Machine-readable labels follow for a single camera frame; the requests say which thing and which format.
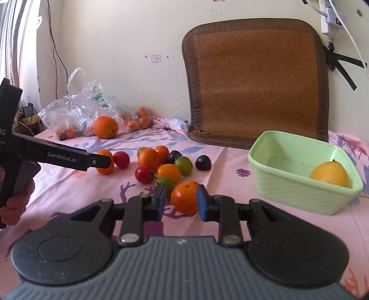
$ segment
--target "plastic basket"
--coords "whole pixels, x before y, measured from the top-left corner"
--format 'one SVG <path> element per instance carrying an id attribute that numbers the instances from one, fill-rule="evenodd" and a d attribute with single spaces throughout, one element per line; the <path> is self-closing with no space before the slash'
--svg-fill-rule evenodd
<path id="1" fill-rule="evenodd" d="M 316 166 L 333 159 L 347 171 L 351 188 L 309 178 Z M 358 171 L 342 149 L 307 137 L 266 131 L 252 146 L 248 160 L 261 196 L 318 214 L 335 214 L 363 189 Z"/>

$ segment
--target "gray ribbed plastic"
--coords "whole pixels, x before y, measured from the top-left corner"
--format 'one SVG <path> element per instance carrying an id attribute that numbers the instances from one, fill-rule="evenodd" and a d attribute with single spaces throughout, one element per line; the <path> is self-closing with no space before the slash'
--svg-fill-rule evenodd
<path id="1" fill-rule="evenodd" d="M 338 283 L 314 290 L 275 284 L 257 273 L 239 249 L 213 237 L 151 237 L 121 250 L 114 263 L 74 286 L 22 283 L 5 300 L 354 300 Z"/>

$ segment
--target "brown fabric border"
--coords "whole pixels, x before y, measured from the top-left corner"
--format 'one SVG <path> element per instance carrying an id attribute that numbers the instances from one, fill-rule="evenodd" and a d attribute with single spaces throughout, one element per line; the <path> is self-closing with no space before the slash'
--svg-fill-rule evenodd
<path id="1" fill-rule="evenodd" d="M 182 54 L 187 72 L 191 106 L 189 137 L 199 143 L 242 149 L 250 149 L 255 142 L 256 139 L 250 137 L 231 137 L 202 133 L 201 84 L 193 40 L 194 36 L 200 34 L 255 29 L 290 30 L 311 33 L 314 36 L 319 81 L 319 109 L 316 134 L 317 139 L 328 142 L 329 87 L 323 44 L 315 29 L 305 21 L 280 18 L 241 19 L 209 23 L 197 26 L 185 35 L 182 42 Z"/>

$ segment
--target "human hand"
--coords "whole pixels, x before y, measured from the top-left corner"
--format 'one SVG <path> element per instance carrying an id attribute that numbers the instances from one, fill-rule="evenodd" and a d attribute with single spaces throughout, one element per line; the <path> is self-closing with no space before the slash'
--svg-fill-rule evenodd
<path id="1" fill-rule="evenodd" d="M 4 169 L 0 168 L 0 182 L 3 182 L 5 177 Z M 30 201 L 31 194 L 35 191 L 35 182 L 32 180 L 25 187 L 25 191 L 19 195 L 10 197 L 6 202 L 6 206 L 0 208 L 1 222 L 5 225 L 16 225 L 21 215 L 26 210 L 26 205 Z"/>

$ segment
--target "clear plastic bag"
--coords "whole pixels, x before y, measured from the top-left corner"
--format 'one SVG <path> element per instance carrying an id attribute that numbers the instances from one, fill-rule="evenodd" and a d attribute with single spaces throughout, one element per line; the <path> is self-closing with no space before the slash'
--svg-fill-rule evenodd
<path id="1" fill-rule="evenodd" d="M 84 77 L 82 91 L 73 85 L 78 72 Z M 39 116 L 43 123 L 54 131 L 60 140 L 79 136 L 93 136 L 93 123 L 99 116 L 110 116 L 118 123 L 118 134 L 147 128 L 151 125 L 151 115 L 138 116 L 125 110 L 114 97 L 106 99 L 103 89 L 96 81 L 89 82 L 82 68 L 77 68 L 69 77 L 68 95 L 45 107 Z"/>

